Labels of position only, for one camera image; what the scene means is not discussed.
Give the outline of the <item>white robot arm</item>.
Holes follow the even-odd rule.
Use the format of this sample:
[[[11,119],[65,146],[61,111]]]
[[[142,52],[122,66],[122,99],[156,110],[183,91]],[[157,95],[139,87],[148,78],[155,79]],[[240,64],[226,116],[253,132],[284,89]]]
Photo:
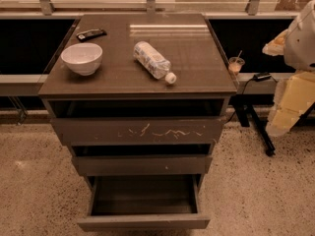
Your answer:
[[[267,133],[272,137],[289,132],[315,103],[315,0],[309,1],[289,27],[263,47],[270,56],[282,55],[295,70],[277,82],[274,106],[270,110]]]

